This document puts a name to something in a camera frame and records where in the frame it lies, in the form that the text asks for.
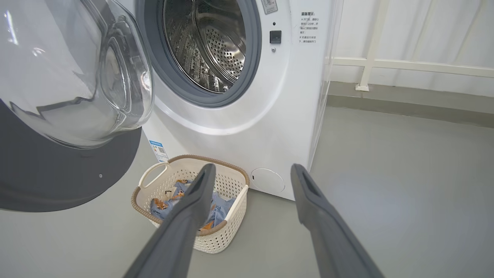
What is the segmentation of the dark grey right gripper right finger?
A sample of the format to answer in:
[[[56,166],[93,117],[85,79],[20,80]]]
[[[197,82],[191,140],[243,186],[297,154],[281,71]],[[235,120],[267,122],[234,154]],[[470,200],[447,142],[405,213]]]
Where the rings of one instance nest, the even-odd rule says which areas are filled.
[[[300,164],[291,166],[298,218],[311,234],[321,278],[381,278],[355,234]]]

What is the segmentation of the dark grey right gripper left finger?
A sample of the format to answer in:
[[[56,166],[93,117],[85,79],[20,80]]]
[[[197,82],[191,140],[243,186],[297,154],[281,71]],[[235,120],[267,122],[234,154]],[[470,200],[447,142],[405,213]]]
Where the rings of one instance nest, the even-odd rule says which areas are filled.
[[[206,164],[147,242],[125,278],[185,278],[197,231],[210,213],[216,167]]]

